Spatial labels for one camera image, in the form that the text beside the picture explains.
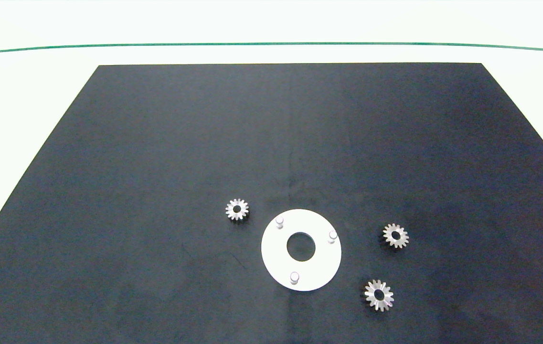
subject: white ring plate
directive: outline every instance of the white ring plate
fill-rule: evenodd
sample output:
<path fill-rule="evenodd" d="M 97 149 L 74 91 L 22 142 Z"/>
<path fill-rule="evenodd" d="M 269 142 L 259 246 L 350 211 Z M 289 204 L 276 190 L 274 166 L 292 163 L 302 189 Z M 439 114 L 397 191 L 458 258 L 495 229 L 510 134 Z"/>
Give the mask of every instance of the white ring plate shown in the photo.
<path fill-rule="evenodd" d="M 278 229 L 276 217 L 284 218 L 284 227 Z M 269 274 L 281 285 L 292 290 L 310 291 L 323 287 L 339 269 L 341 263 L 341 242 L 329 243 L 333 226 L 322 215 L 306 209 L 291 209 L 271 219 L 263 233 L 261 253 Z M 293 259 L 286 243 L 294 233 L 305 233 L 313 239 L 316 250 L 306 261 Z M 299 281 L 290 283 L 291 272 L 299 274 Z"/>

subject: black surface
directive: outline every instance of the black surface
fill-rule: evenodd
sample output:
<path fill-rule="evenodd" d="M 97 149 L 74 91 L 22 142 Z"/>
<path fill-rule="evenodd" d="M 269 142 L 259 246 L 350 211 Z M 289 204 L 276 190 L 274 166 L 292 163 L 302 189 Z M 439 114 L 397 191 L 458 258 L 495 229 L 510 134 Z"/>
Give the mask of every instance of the black surface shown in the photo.
<path fill-rule="evenodd" d="M 260 254 L 297 207 L 313 292 Z M 543 343 L 543 141 L 480 64 L 99 67 L 0 213 L 0 343 L 101 342 Z"/>

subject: metal gear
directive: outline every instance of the metal gear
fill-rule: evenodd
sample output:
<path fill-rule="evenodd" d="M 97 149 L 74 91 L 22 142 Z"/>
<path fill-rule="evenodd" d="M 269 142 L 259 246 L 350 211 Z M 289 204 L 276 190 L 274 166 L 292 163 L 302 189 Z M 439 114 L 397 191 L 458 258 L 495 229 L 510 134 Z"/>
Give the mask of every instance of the metal gear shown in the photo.
<path fill-rule="evenodd" d="M 227 210 L 225 214 L 227 214 L 228 218 L 234 221 L 243 220 L 248 216 L 248 203 L 238 198 L 236 200 L 229 201 L 225 210 Z"/>
<path fill-rule="evenodd" d="M 365 289 L 367 290 L 365 292 L 365 296 L 367 296 L 367 301 L 370 302 L 371 307 L 375 307 L 376 311 L 387 311 L 392 307 L 392 302 L 394 299 L 392 298 L 392 295 L 394 295 L 394 292 L 390 291 L 390 287 L 387 287 L 385 285 L 385 282 L 382 283 L 382 281 L 373 280 L 369 282 L 369 285 L 365 285 Z M 383 299 L 378 299 L 375 296 L 375 291 L 380 290 L 384 293 Z"/>
<path fill-rule="evenodd" d="M 390 244 L 390 246 L 394 246 L 394 248 L 403 248 L 407 246 L 407 243 L 409 242 L 409 236 L 407 235 L 407 232 L 403 227 L 395 224 L 388 224 L 384 228 L 384 237 L 386 238 L 386 241 Z M 395 239 L 392 236 L 393 233 L 397 233 L 399 235 L 399 238 Z"/>

